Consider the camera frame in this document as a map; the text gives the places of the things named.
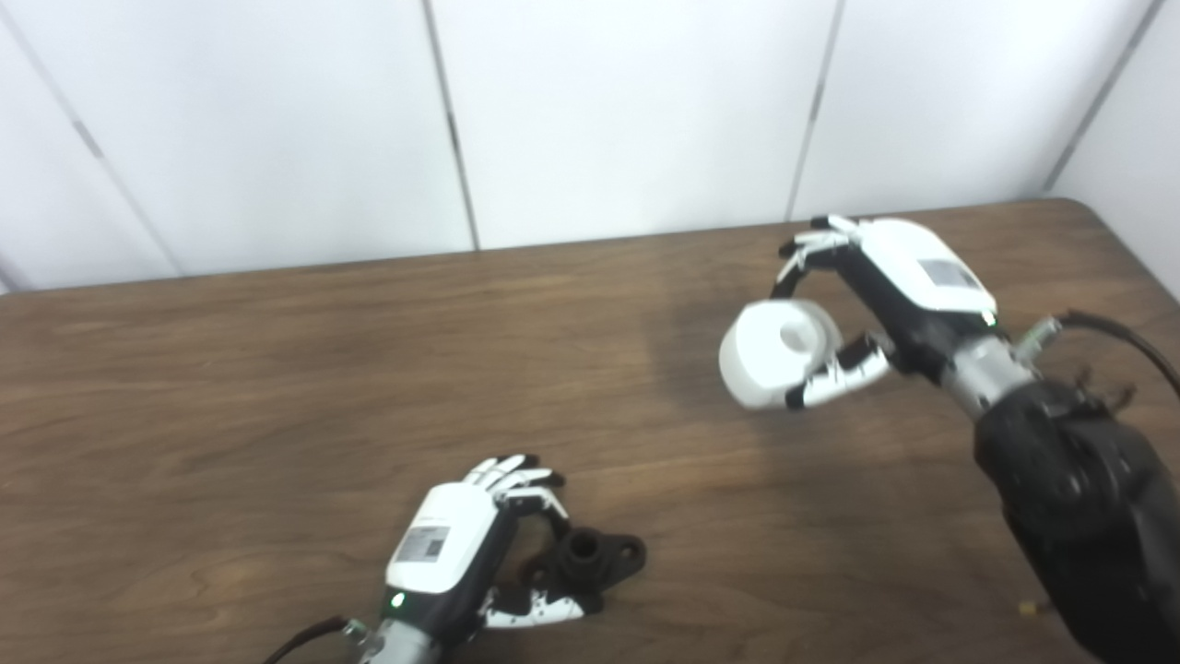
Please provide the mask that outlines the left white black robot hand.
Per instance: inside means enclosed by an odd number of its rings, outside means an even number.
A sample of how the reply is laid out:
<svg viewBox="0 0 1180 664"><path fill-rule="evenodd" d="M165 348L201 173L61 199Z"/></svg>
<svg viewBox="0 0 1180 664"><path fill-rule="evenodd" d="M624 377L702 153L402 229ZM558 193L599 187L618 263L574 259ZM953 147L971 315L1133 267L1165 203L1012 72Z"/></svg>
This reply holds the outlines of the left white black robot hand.
<svg viewBox="0 0 1180 664"><path fill-rule="evenodd" d="M458 646L484 629L579 622L585 601L526 589L522 606L496 576L526 517L544 517L556 539L572 530L555 491L560 473L531 454L489 456L459 480L431 487L384 572L385 622L404 623L435 646Z"/></svg>

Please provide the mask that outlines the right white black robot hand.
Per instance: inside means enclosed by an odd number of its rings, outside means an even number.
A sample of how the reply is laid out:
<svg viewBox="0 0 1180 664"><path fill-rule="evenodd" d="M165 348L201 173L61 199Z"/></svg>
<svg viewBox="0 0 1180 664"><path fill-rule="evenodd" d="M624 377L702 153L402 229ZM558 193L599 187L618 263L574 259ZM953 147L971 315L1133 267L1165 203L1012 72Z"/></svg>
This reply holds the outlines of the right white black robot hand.
<svg viewBox="0 0 1180 664"><path fill-rule="evenodd" d="M997 324L997 302L935 231L907 219L819 216L779 248L772 300L791 300L814 270L837 272L879 321L785 390L789 410L851 394L889 372L919 374L971 419L1027 383Z"/></svg>

